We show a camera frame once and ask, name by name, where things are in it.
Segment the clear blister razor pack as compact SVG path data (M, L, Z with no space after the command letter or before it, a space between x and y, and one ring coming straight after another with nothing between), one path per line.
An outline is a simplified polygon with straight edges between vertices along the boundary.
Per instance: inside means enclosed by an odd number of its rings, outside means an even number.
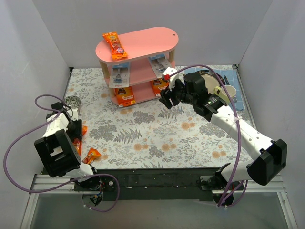
M172 67L164 54L148 57L148 61L157 78L162 78L164 71Z

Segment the small orange Gillette Fusion box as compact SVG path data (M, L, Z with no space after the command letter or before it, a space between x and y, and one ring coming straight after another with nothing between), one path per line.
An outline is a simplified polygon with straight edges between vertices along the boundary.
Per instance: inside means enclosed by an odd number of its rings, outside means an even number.
M136 104L132 87L115 88L115 94L119 107L126 107Z

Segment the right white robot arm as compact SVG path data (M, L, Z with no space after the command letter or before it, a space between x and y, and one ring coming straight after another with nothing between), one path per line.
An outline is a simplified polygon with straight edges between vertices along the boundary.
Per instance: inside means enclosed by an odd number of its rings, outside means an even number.
M225 164L202 185L225 190L233 182L253 180L265 186L285 167L286 142L282 139L274 141L244 120L237 120L225 100L208 93L205 80L199 73L186 74L181 81L174 68L167 68L162 79L168 86L160 93L161 103L168 109L179 103L191 105L199 116L224 130L234 140L240 140L242 148L251 157L251 160L239 163L236 169L233 164Z

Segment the blue card razor pack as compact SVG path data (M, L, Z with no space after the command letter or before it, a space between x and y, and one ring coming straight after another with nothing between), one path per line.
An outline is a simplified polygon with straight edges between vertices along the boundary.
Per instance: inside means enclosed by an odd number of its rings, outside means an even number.
M126 88L130 84L130 67L129 63L121 63L112 66L109 87Z

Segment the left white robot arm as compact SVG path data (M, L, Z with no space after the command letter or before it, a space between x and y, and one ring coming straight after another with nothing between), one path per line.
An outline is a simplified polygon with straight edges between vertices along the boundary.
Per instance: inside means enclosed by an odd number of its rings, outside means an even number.
M75 183L96 191L101 187L101 178L96 169L81 161L75 142L82 140L82 120L77 109L63 102L51 105L55 111L46 116L47 129L34 146L50 177L70 176Z

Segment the orange Bic razor bag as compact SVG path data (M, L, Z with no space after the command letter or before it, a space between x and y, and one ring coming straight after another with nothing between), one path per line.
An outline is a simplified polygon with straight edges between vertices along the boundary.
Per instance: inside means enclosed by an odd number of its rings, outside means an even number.
M88 130L88 127L83 125L82 129L81 129L81 136L84 136L86 134L87 130ZM80 140L79 139L75 139L74 142L73 142L73 145L75 146L78 154L81 155L82 138Z
M91 147L87 156L82 160L82 162L90 165L94 160L99 159L101 156L101 153L97 149Z
M102 37L109 44L111 56L114 61L126 59L128 57L117 32L104 33Z

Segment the large orange Gillette Fusion5 box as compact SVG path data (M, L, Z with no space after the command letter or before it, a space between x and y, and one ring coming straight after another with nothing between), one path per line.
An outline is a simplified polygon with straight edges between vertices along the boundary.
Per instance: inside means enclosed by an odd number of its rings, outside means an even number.
M166 89L168 83L163 81L162 79L156 79L151 81L152 90L156 97L160 96L162 90Z

